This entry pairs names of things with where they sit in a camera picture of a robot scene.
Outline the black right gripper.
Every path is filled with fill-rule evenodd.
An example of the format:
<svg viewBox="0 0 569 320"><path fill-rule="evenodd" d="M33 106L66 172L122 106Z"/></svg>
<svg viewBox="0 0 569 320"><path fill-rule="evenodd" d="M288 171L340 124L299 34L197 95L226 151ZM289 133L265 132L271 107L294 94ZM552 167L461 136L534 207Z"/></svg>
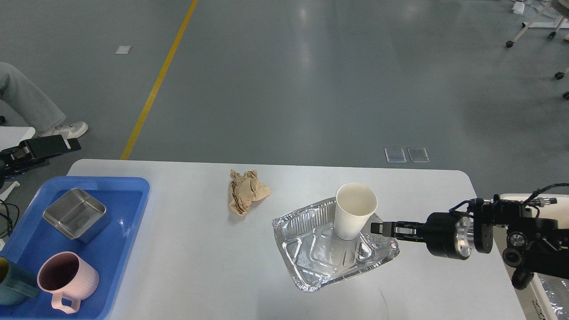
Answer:
<svg viewBox="0 0 569 320"><path fill-rule="evenodd" d="M418 235L425 226L425 238ZM471 219L451 213L431 213L425 223L416 221L383 221L370 225L370 233L402 241L425 243L429 253L438 257L466 260L471 255L468 231Z"/></svg>

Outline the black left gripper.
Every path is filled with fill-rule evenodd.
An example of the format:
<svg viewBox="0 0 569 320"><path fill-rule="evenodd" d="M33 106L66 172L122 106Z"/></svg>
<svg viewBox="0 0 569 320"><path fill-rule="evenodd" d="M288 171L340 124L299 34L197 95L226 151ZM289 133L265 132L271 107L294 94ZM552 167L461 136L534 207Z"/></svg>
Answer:
<svg viewBox="0 0 569 320"><path fill-rule="evenodd" d="M20 142L12 154L0 153L0 188L6 179L49 164L49 158L81 150L77 138L39 136Z"/></svg>

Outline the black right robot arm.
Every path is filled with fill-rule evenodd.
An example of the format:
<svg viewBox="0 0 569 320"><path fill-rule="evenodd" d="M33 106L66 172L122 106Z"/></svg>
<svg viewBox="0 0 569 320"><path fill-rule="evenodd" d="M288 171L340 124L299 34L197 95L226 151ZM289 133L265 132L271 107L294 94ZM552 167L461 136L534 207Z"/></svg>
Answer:
<svg viewBox="0 0 569 320"><path fill-rule="evenodd" d="M557 204L556 198L543 198L551 184L535 190L524 200L468 199L447 212L431 213L424 223L382 221L371 223L370 232L403 241L424 243L431 255L466 260L472 249L488 254L493 248L494 227L506 228L506 249L502 260L514 269L512 286L525 289L535 273L567 279L569 276L567 228L556 219L542 217L540 209Z"/></svg>

